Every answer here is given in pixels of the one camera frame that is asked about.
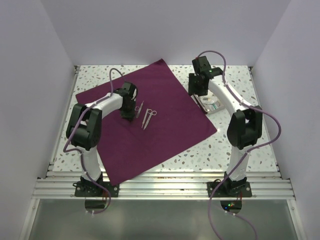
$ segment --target table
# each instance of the table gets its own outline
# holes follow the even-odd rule
[[[59,137],[56,154],[54,156],[54,172],[81,172],[80,157],[77,153],[64,153],[66,143],[66,128],[74,104],[77,103],[76,94],[109,81],[110,68],[119,69],[124,75],[145,67],[145,65],[82,65],[78,73],[74,90],[72,92],[69,108],[64,120],[62,133]],[[188,75],[193,72],[192,65],[169,65],[179,82],[188,88]],[[245,65],[227,66],[226,78],[234,88],[249,101],[253,106],[258,105],[250,71]],[[118,78],[119,74],[113,72],[112,79]],[[223,172],[229,165],[231,145],[227,139],[227,128],[230,115],[227,110],[221,110],[207,116],[217,128],[217,133],[206,140],[186,149],[180,154],[151,168],[147,172]],[[262,126],[262,137],[258,144],[268,140],[265,124]],[[256,149],[250,155],[248,172],[277,172],[277,161],[271,146]]]

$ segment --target purple cable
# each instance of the purple cable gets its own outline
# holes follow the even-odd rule
[[[101,188],[102,190],[104,190],[104,191],[108,194],[109,201],[108,201],[108,203],[106,204],[106,206],[105,206],[102,210],[98,210],[98,211],[94,211],[94,210],[93,210],[93,211],[91,212],[91,214],[100,214],[100,213],[104,212],[104,211],[109,207],[109,205],[110,205],[110,203],[111,203],[111,193],[110,193],[110,192],[108,191],[108,189],[106,189],[104,186],[101,186],[99,183],[97,183],[95,180],[93,180],[93,178],[89,175],[89,173],[87,172],[87,169],[86,169],[86,167],[85,167],[84,156],[83,156],[84,153],[83,153],[83,151],[80,150],[79,148],[76,148],[76,147],[75,147],[75,148],[71,148],[71,149],[67,149],[67,147],[68,147],[68,145],[70,144],[71,140],[73,139],[73,137],[74,137],[74,135],[75,135],[75,133],[76,133],[76,130],[78,129],[78,127],[79,127],[82,119],[84,118],[85,114],[86,114],[90,109],[92,109],[93,107],[95,107],[97,104],[99,104],[99,103],[101,103],[102,101],[110,98],[110,97],[113,95],[113,93],[114,93],[114,86],[113,86],[113,84],[112,84],[112,79],[111,79],[111,72],[112,72],[112,70],[117,71],[117,72],[121,75],[121,77],[123,77],[123,78],[125,79],[125,77],[122,75],[122,73],[121,73],[118,69],[116,69],[116,68],[111,68],[111,69],[110,69],[110,71],[109,71],[109,79],[110,79],[110,85],[111,85],[111,93],[110,93],[110,96],[104,96],[104,97],[100,98],[99,100],[97,100],[97,101],[96,101],[95,103],[93,103],[91,106],[87,107],[87,108],[82,112],[82,114],[80,115],[78,121],[76,122],[76,124],[75,124],[75,126],[74,126],[74,128],[73,128],[73,130],[72,130],[72,132],[71,132],[71,134],[70,134],[70,136],[69,136],[69,138],[68,138],[68,140],[66,141],[66,143],[65,143],[65,145],[64,145],[64,147],[63,147],[63,152],[64,152],[64,153],[69,153],[69,152],[72,152],[72,151],[76,151],[76,152],[80,153],[81,167],[82,167],[83,171],[85,172],[86,176],[88,177],[88,179],[90,179],[90,181],[91,181],[94,185],[96,185],[97,187]]]
[[[226,74],[226,68],[227,68],[227,61],[226,61],[226,58],[218,51],[214,51],[214,50],[207,50],[207,51],[203,51],[201,52],[197,58],[199,58],[202,54],[205,54],[205,53],[214,53],[214,54],[218,54],[219,56],[222,57],[223,59],[223,71],[222,71],[222,81],[223,83],[225,84],[226,88],[228,89],[228,91],[230,92],[230,94],[243,106],[249,108],[249,109],[252,109],[252,110],[255,110],[257,112],[260,112],[260,113],[263,113],[267,116],[269,116],[270,118],[272,118],[275,123],[277,124],[278,126],[278,133],[277,135],[275,136],[274,139],[268,141],[268,142],[265,142],[263,144],[260,144],[260,145],[257,145],[257,146],[254,146],[250,149],[248,149],[246,151],[246,153],[240,158],[239,162],[235,165],[235,167],[229,172],[229,174],[227,174],[223,180],[214,188],[214,190],[212,191],[211,195],[210,195],[210,199],[209,199],[209,202],[208,202],[208,218],[209,218],[209,222],[210,222],[210,225],[211,225],[211,228],[213,229],[214,233],[216,234],[216,236],[220,239],[220,240],[223,240],[222,236],[218,233],[213,221],[212,221],[212,217],[211,217],[211,202],[212,202],[212,198],[215,194],[215,192],[218,190],[218,188],[229,178],[229,176],[237,169],[237,167],[239,167],[239,165],[243,162],[243,160],[246,158],[246,156],[248,155],[248,153],[250,153],[252,150],[255,150],[255,149],[258,149],[258,148],[261,148],[261,147],[264,147],[266,145],[269,145],[269,144],[272,144],[273,142],[275,142],[281,135],[281,132],[282,132],[282,128],[281,128],[281,125],[280,125],[280,122],[276,119],[276,117],[274,117],[273,115],[271,115],[270,113],[262,110],[262,109],[259,109],[259,108],[255,108],[253,106],[249,106],[245,103],[243,103],[236,95],[235,93],[231,90],[231,88],[229,87],[229,84],[227,83],[226,81],[226,78],[225,78],[225,74]],[[254,231],[254,235],[255,235],[255,240],[258,239],[258,233],[257,233],[257,230],[255,229],[254,225],[247,219],[245,219],[243,216],[240,216],[238,214],[235,215],[236,217],[246,221],[253,229]]]
[[[121,75],[121,77],[123,77],[123,79],[126,80],[125,77],[123,76],[123,74],[118,69],[116,69],[114,67],[110,69],[110,71],[109,71],[109,79],[110,79],[110,85],[111,85],[111,95],[110,95],[110,97],[112,96],[112,94],[114,94],[114,85],[112,84],[112,79],[111,79],[111,72],[113,70],[117,71]]]

